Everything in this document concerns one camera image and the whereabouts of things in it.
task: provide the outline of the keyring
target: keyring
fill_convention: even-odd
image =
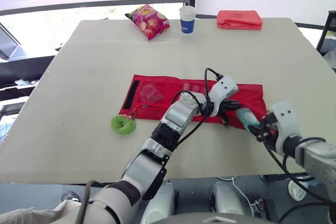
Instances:
[[[129,114],[128,114],[128,116],[130,117],[130,118],[135,118],[136,117],[136,112],[135,111],[131,111]]]

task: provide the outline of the chip bag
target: chip bag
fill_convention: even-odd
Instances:
[[[151,40],[170,27],[168,19],[149,5],[143,5],[125,16]]]

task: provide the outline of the red cloth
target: red cloth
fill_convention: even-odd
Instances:
[[[148,103],[140,101],[140,91],[145,84],[153,83],[163,98],[156,103]],[[181,80],[175,77],[167,76],[138,76],[134,75],[127,97],[119,114],[129,114],[132,111],[136,112],[138,119],[160,120],[166,110],[172,103],[174,96],[183,88],[190,84],[190,90],[195,92],[204,92],[204,80]],[[209,90],[215,84],[215,81],[208,81]],[[266,115],[266,105],[263,101],[263,86],[259,84],[238,84],[239,91],[230,97],[239,101],[243,107],[250,108],[258,120]],[[226,112],[230,125],[236,128],[243,129],[243,125],[236,117],[235,111]],[[200,121],[203,116],[195,116],[193,121]],[[207,123],[223,124],[219,116],[207,118]]]
[[[261,30],[263,21],[255,10],[220,10],[217,26],[222,29]]]

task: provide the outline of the paper cup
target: paper cup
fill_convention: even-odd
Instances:
[[[196,9],[193,6],[183,6],[180,8],[181,30],[185,34],[190,34],[194,30]]]

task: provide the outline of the green donut toy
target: green donut toy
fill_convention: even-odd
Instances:
[[[135,129],[135,122],[128,115],[116,115],[111,119],[111,128],[121,135],[130,134]]]

